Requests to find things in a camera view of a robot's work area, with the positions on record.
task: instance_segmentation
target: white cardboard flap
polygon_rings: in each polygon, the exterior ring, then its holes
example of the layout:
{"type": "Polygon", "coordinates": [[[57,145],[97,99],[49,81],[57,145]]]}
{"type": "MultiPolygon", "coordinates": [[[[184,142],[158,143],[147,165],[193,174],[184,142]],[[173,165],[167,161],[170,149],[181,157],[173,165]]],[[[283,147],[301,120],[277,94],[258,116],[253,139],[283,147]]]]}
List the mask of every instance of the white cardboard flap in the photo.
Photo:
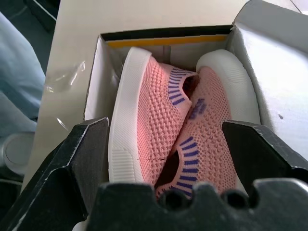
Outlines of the white cardboard flap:
{"type": "Polygon", "coordinates": [[[308,17],[261,1],[251,0],[234,23],[308,53],[308,17]]]}
{"type": "Polygon", "coordinates": [[[86,101],[85,120],[111,118],[120,81],[118,69],[121,68],[121,62],[115,64],[107,45],[99,37],[86,101]]]}

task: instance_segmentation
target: white rubber sole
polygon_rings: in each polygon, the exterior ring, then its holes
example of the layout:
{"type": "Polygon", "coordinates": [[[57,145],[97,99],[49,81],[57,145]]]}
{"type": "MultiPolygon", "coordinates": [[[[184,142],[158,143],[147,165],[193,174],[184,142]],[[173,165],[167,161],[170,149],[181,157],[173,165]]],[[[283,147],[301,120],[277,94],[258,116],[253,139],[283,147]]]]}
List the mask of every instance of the white rubber sole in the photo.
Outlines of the white rubber sole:
{"type": "Polygon", "coordinates": [[[140,88],[151,53],[131,48],[121,75],[111,119],[108,164],[110,182],[143,182],[137,146],[140,88]]]}
{"type": "MultiPolygon", "coordinates": [[[[229,101],[232,120],[260,124],[257,97],[242,63],[229,51],[217,50],[203,55],[196,66],[210,67],[219,77],[229,101]]],[[[236,188],[245,192],[237,177],[236,188]]]]}

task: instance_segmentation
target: light blue fabric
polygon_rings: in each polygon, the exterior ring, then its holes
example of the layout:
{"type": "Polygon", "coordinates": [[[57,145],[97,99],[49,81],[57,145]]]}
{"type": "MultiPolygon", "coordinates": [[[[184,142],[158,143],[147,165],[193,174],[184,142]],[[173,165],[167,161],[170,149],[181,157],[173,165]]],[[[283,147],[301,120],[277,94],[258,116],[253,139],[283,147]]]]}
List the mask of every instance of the light blue fabric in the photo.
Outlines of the light blue fabric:
{"type": "Polygon", "coordinates": [[[26,117],[36,118],[44,82],[45,75],[32,46],[0,13],[0,91],[26,117]]]}
{"type": "Polygon", "coordinates": [[[0,137],[18,132],[35,131],[36,122],[25,116],[1,91],[0,105],[0,137]]]}

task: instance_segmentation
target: shoe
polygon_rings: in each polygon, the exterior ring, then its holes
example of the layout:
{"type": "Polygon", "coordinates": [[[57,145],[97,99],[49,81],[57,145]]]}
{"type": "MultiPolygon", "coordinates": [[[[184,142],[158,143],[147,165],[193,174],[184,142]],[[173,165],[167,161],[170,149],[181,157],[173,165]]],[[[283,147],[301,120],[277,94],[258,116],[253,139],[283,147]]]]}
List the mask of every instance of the shoe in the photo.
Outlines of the shoe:
{"type": "Polygon", "coordinates": [[[110,126],[111,182],[155,184],[192,104],[183,85],[195,75],[130,49],[110,126]]]}
{"type": "Polygon", "coordinates": [[[177,189],[191,197],[198,181],[214,184],[218,192],[239,185],[222,122],[232,119],[260,124],[251,80],[232,53],[207,53],[196,70],[200,82],[191,97],[192,109],[157,181],[156,196],[177,189]]]}

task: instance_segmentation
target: shoe logo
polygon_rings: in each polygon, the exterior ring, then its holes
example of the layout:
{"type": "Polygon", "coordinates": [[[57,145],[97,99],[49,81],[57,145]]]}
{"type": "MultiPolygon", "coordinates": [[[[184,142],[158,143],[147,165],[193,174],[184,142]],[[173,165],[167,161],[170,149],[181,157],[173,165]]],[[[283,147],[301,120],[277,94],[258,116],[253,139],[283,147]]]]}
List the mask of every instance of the shoe logo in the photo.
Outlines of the shoe logo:
{"type": "Polygon", "coordinates": [[[197,115],[202,115],[206,109],[206,103],[204,99],[198,99],[196,106],[193,108],[189,119],[196,119],[197,115]]]}

